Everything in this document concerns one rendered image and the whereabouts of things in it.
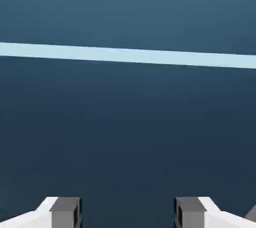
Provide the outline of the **blue cabinet door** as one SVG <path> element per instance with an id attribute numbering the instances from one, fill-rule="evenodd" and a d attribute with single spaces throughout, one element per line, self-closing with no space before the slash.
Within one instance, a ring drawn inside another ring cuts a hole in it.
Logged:
<path id="1" fill-rule="evenodd" d="M 0 57 L 0 221 L 79 196 L 84 228 L 256 204 L 256 70 Z"/>
<path id="2" fill-rule="evenodd" d="M 0 42 L 256 55 L 256 0 L 0 0 Z"/>

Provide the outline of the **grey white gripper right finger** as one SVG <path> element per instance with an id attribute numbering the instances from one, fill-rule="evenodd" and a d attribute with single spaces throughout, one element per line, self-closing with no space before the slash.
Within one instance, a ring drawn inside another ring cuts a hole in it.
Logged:
<path id="1" fill-rule="evenodd" d="M 241 217 L 221 210 L 207 196 L 176 197 L 175 228 L 256 228 L 256 205 Z"/>

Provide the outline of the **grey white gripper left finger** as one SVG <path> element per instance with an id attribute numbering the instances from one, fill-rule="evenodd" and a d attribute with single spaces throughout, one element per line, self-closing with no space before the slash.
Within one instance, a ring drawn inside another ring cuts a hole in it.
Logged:
<path id="1" fill-rule="evenodd" d="M 82 228 L 79 196 L 49 196 L 37 209 L 0 222 L 0 228 Z"/>

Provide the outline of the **blue painted cabinet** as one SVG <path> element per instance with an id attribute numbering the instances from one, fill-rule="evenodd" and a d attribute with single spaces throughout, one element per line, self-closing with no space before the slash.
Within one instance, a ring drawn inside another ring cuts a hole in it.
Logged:
<path id="1" fill-rule="evenodd" d="M 255 69 L 256 55 L 0 42 L 0 57 Z"/>

